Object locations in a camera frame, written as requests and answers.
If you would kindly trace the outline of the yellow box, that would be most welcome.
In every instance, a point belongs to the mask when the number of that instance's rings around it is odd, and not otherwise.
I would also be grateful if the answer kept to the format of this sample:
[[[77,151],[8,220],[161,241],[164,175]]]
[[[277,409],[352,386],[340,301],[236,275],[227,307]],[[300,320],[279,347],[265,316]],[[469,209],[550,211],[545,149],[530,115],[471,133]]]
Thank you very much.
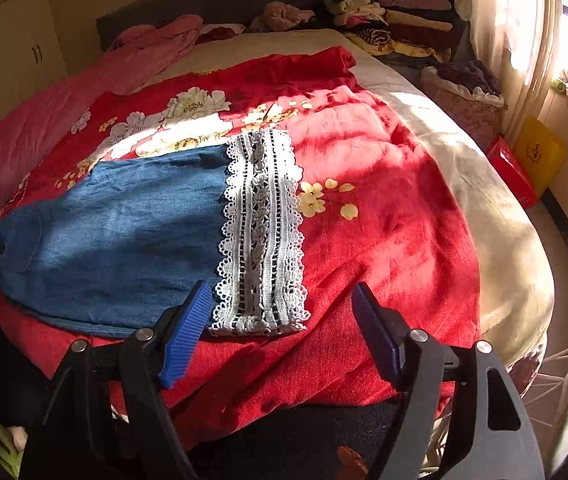
[[[514,154],[540,197],[562,168],[567,145],[538,118],[528,115],[516,139]]]

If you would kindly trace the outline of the red box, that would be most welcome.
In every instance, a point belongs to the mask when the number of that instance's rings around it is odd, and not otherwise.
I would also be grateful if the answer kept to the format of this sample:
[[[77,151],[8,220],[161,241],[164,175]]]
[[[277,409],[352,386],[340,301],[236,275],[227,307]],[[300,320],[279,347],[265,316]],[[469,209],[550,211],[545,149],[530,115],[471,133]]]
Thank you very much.
[[[490,145],[487,158],[498,175],[524,209],[538,202],[534,185],[522,164],[502,138],[497,136]]]

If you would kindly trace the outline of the pile of folded clothes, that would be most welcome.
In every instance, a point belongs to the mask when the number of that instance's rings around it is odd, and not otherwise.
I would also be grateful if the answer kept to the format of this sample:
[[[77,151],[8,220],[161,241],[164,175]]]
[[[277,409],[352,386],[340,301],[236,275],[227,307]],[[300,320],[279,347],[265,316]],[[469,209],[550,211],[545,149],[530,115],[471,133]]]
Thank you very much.
[[[324,6],[334,29],[374,58],[444,63],[465,29],[453,0],[325,0]]]

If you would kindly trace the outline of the pink rolled blanket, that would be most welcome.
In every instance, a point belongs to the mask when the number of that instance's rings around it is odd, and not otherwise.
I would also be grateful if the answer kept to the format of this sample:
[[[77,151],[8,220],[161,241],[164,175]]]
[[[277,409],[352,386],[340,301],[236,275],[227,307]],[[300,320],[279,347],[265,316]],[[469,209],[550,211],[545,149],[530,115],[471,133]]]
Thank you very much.
[[[168,25],[133,26],[84,72],[22,102],[0,121],[0,208],[22,177],[52,148],[101,94],[129,94],[195,46],[203,19],[181,15]]]

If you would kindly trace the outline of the cream window curtain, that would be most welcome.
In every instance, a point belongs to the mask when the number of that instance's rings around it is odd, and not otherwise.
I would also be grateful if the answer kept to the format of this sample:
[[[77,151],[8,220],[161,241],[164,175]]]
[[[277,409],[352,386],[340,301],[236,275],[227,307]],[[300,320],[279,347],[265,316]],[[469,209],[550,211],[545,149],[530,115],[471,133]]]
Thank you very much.
[[[553,79],[562,0],[454,0],[470,23],[476,58],[498,77],[505,99],[501,131],[514,145],[542,109]]]

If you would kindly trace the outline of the dark clothes in basket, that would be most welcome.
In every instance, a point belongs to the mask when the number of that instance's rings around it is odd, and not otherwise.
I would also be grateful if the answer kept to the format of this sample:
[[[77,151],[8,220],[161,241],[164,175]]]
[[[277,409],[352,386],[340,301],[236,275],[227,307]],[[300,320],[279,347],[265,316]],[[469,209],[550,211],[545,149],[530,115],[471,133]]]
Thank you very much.
[[[449,62],[421,71],[421,86],[487,153],[501,131],[505,99],[497,77],[479,60]]]

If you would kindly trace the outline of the pink plush garment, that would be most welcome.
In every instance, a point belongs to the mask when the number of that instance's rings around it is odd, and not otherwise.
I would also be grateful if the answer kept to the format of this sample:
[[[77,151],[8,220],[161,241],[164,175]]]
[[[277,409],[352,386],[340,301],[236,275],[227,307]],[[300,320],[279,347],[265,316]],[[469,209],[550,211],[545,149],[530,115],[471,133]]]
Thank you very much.
[[[249,25],[250,32],[286,32],[316,17],[313,10],[300,10],[287,3],[268,3]]]

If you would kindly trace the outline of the red floral quilt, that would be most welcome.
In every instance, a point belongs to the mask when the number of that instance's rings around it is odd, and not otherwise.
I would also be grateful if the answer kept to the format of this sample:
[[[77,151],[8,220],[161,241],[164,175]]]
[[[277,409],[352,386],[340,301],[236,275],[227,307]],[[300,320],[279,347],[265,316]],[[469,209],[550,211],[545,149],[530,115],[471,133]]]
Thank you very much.
[[[86,128],[65,136],[15,198],[14,211],[74,196],[90,149],[133,112],[157,113],[181,92],[222,91],[230,136],[267,110],[292,140],[309,203],[301,222],[310,318],[284,336],[208,336],[166,394],[187,448],[232,434],[276,410],[309,403],[359,406],[391,398],[351,309],[365,283],[386,307],[439,341],[479,334],[479,270],[462,212],[436,162],[354,76],[346,49],[274,54],[205,75],[186,74],[127,96],[104,93]]]

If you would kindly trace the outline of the blue denim pants lace hem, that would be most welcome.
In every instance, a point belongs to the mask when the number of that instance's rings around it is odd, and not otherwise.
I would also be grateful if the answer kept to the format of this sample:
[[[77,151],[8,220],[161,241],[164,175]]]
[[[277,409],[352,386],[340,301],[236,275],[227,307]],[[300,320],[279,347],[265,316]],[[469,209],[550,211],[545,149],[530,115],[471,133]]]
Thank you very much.
[[[300,177],[278,129],[102,162],[61,196],[0,220],[0,291],[45,323],[120,338],[205,282],[211,333],[298,332],[309,316]]]

